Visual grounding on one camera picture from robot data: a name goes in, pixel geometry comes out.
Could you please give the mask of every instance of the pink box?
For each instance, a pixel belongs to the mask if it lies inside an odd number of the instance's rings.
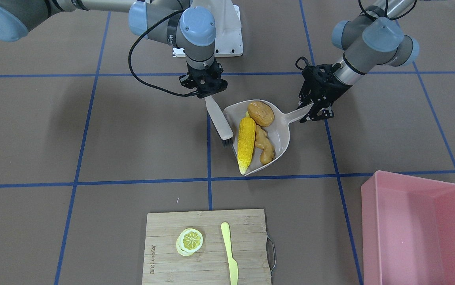
[[[455,184],[377,171],[361,202],[365,285],[455,285]]]

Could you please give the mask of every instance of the lime slice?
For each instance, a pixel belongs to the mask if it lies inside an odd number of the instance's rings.
[[[203,235],[197,229],[184,229],[177,239],[177,251],[193,254],[203,245]]]

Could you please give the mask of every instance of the yellow corn cob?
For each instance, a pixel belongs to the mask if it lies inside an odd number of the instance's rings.
[[[252,153],[254,152],[254,140],[256,136],[256,122],[249,116],[247,112],[245,118],[240,121],[238,128],[238,166],[240,173],[245,174],[252,161]]]

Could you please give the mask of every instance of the knife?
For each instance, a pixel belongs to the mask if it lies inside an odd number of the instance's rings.
[[[224,238],[224,245],[226,246],[229,279],[231,280],[231,285],[238,285],[238,263],[233,259],[233,251],[231,251],[231,231],[229,224],[223,222],[220,225],[220,229],[222,231],[222,238]]]

